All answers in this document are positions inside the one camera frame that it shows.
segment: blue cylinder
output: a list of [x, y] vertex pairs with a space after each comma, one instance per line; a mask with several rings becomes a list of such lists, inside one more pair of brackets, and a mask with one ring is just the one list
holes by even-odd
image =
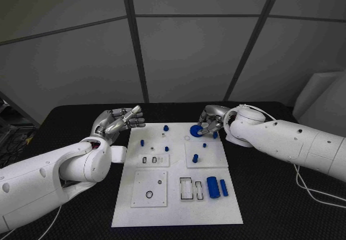
[[220, 180], [220, 184], [221, 184], [224, 196], [227, 197], [230, 195], [230, 192], [228, 192], [227, 183], [224, 179]]
[[211, 199], [217, 199], [221, 197], [221, 191], [220, 191], [220, 185], [218, 185], [218, 180], [215, 176], [211, 176], [207, 178], [207, 183], [208, 183], [208, 190], [210, 190], [210, 196]]
[[194, 155], [192, 161], [194, 161], [195, 163], [199, 161], [199, 155], [198, 155], [198, 154]]

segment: black table surface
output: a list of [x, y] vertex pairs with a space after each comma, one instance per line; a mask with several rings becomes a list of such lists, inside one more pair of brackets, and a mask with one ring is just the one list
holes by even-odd
[[[148, 123], [197, 122], [208, 104], [230, 108], [238, 102], [140, 103]], [[248, 102], [274, 118], [297, 122], [279, 102]], [[90, 136], [94, 120], [104, 110], [132, 108], [136, 104], [68, 105], [57, 107], [21, 156], [31, 158], [81, 141]], [[130, 130], [114, 145], [127, 146]], [[296, 184], [292, 164], [254, 148], [225, 140], [220, 131], [244, 224], [112, 228], [122, 183], [123, 165], [113, 164], [109, 175], [61, 208], [57, 222], [44, 239], [346, 239], [346, 209], [316, 202]], [[346, 197], [346, 184], [303, 168], [310, 188]], [[318, 195], [323, 200], [335, 200]], [[21, 227], [6, 240], [35, 240], [47, 231], [58, 210]]]

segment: robotic hand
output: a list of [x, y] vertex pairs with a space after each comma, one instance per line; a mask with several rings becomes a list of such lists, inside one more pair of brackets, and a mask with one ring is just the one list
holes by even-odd
[[146, 126], [142, 116], [139, 105], [104, 111], [80, 143], [0, 169], [0, 233], [39, 219], [103, 181], [112, 162], [123, 163], [127, 154], [112, 144], [120, 131]]
[[244, 147], [256, 147], [274, 158], [308, 167], [346, 182], [346, 140], [285, 120], [266, 122], [266, 113], [260, 108], [240, 105], [230, 109], [208, 105], [198, 125], [210, 123], [198, 135], [217, 132], [223, 127], [227, 140]]

